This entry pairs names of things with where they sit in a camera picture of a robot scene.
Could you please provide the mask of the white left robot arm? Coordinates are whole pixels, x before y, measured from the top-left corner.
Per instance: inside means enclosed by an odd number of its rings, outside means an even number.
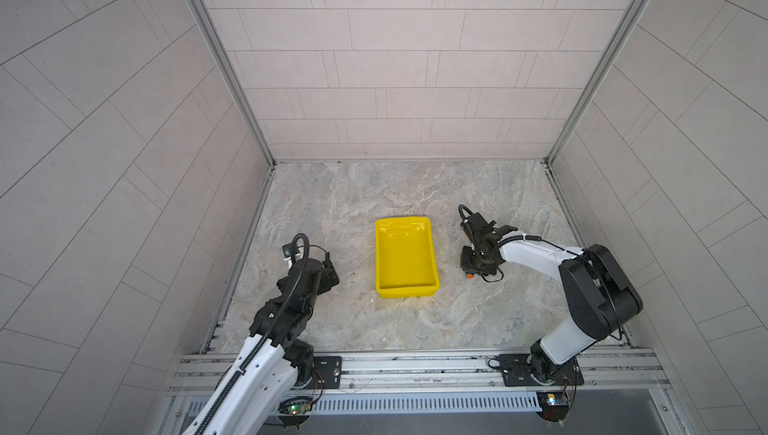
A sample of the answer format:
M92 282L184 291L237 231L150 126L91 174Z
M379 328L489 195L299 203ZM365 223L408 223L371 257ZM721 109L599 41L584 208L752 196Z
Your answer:
M310 248L304 234L283 247L289 270L277 282L280 295L258 310L235 361L186 434L256 434L271 417L284 429L308 420L321 396L288 393L307 384L321 392L325 382L314 364L314 347L299 336L317 297L339 283L330 254L312 259Z

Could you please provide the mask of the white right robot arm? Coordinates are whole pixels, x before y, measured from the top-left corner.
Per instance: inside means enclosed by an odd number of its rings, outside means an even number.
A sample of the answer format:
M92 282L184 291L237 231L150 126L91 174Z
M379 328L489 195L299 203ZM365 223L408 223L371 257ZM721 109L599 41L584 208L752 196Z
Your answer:
M502 266L511 263L561 282L568 316L531 346L523 363L528 380L571 384L566 369L575 366L575 358L609 337L621 339L623 325L642 312L640 295L607 247L562 247L512 226L498 227L463 204L458 213L470 242L460 257L467 276L497 283L504 279Z

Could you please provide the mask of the yellow plastic bin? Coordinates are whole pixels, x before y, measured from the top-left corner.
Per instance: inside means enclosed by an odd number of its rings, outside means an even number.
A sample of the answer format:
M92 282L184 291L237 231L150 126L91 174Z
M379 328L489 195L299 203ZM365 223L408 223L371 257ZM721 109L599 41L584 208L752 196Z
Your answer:
M430 297L440 280L427 217L375 222L376 291L383 299Z

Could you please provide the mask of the left controller circuit board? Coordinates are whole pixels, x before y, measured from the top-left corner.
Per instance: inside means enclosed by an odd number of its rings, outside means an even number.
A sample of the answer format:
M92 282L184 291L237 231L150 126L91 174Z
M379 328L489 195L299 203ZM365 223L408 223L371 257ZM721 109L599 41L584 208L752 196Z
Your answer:
M277 413L286 417L305 416L312 411L314 403L314 399L309 396L291 397L279 404Z

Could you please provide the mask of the controller circuit board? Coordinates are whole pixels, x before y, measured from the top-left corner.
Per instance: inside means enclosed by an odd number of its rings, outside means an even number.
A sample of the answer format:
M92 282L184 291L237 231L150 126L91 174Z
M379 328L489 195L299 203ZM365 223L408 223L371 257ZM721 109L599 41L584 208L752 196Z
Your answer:
M291 397L279 404L277 413L286 417L305 416L312 411L314 403L314 399L309 396Z
M571 410L571 399L564 392L537 392L538 415L547 422L564 421Z

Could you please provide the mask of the right controller circuit board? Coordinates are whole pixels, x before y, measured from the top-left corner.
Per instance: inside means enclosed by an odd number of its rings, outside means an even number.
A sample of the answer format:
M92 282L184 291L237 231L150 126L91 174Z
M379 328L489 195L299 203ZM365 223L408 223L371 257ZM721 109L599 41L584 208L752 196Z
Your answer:
M538 415L547 422L564 421L571 410L571 399L564 392L537 392Z

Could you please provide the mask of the aluminium corner profile right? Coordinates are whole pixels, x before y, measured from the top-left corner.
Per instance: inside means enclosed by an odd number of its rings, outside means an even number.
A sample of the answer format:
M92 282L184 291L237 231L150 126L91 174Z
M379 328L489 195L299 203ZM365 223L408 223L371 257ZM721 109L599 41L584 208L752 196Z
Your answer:
M650 1L651 0L630 0L627 9L622 15L613 35L609 39L607 47L573 106L560 135L555 141L549 154L544 158L544 163L548 167L552 167L563 152L569 138L575 132L579 121L585 114L589 104L592 102L592 99L602 85L608 72L614 65L618 55L630 38L632 31L639 22Z

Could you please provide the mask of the aluminium corner profile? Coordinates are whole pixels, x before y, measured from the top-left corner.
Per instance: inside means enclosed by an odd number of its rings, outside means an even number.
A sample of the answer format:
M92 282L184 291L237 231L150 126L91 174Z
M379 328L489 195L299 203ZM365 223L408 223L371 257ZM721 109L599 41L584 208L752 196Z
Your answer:
M563 152L569 138L575 132L579 121L585 114L589 104L592 102L592 99L602 85L608 72L614 65L618 55L630 38L632 31L639 22L650 1L651 0L630 0L627 9L622 15L613 35L609 39L607 47L573 106L560 135L555 141L549 154L544 158L544 163L548 167L552 167Z
M256 117L253 110L245 96L244 90L238 80L235 73L234 66L227 55L226 50L221 42L221 39L216 32L213 19L210 16L208 9L206 8L203 0L186 0L192 16L199 27L202 38L208 47L211 55L216 62L225 85L227 86L230 94L232 95L234 102L240 109L244 116L246 123L248 124L256 142L264 155L265 159L271 167L276 165L276 160L269 149L268 143L258 126Z

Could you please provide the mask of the aluminium corner profile left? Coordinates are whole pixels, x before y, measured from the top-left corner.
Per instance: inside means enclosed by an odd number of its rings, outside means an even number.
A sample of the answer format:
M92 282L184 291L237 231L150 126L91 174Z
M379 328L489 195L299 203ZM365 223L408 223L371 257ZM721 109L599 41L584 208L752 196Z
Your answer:
M211 55L216 62L225 85L227 86L230 94L232 95L234 102L240 109L244 116L246 123L248 124L256 142L264 155L265 159L271 167L276 165L276 160L269 149L268 143L258 126L256 117L253 110L245 96L244 90L238 80L235 73L234 66L227 55L226 50L221 42L221 39L216 32L213 19L210 16L208 9L206 8L203 0L186 0L192 16L199 27L202 38L208 47Z

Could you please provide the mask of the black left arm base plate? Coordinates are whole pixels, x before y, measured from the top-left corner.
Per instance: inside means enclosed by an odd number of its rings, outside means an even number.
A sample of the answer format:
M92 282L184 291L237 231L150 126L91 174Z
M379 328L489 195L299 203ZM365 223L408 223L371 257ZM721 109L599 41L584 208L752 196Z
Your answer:
M311 365L301 366L296 388L318 390L323 385L324 389L338 389L342 363L341 356L314 356Z

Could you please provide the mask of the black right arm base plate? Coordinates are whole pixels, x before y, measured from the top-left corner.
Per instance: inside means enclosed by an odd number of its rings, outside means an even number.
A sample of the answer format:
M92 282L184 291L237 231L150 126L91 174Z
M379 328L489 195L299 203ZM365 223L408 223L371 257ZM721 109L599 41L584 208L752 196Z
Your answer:
M576 358L562 365L547 368L538 377L529 363L529 354L500 354L487 361L487 366L501 374L505 387L565 386L584 384L584 377Z

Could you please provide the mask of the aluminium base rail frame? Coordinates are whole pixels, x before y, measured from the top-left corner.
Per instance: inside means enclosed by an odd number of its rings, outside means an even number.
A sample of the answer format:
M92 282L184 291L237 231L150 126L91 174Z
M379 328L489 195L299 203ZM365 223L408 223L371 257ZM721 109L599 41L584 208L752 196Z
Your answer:
M293 388L288 394L321 396L309 417L420 413L539 412L537 392L645 391L669 434L690 434L654 350L598 343L576 359L582 386L505 387L487 361L500 354L528 354L523 348L328 352L341 356L338 389Z

